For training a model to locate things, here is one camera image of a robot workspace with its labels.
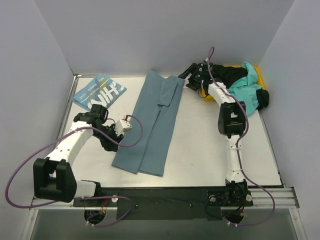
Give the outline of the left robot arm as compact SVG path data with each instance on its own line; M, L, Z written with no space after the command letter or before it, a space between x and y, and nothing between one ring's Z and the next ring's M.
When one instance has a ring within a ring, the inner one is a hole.
M77 180L72 164L82 147L91 138L100 141L108 152L116 152L124 138L126 122L118 120L105 125L108 110L95 104L89 112L78 113L71 124L66 138L45 158L37 158L33 163L33 186L36 198L69 203L73 199L85 198L91 206L98 206L103 193L98 190L99 183Z

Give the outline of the grey-blue t-shirt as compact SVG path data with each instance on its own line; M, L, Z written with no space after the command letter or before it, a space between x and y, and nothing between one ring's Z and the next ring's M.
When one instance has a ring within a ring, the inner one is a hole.
M138 121L124 134L112 166L163 176L185 81L148 71L133 110Z

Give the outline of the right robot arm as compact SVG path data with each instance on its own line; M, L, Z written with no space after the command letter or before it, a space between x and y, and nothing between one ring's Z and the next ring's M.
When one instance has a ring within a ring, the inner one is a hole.
M241 139L248 132L248 117L245 111L245 103L239 102L232 96L221 80L214 78L213 68L208 62L192 63L179 76L187 79L186 86L194 91L204 90L219 105L218 131L225 137L226 141L226 189L223 199L229 205L236 204L241 199L240 190L246 194L248 188L246 178L243 174L241 162Z

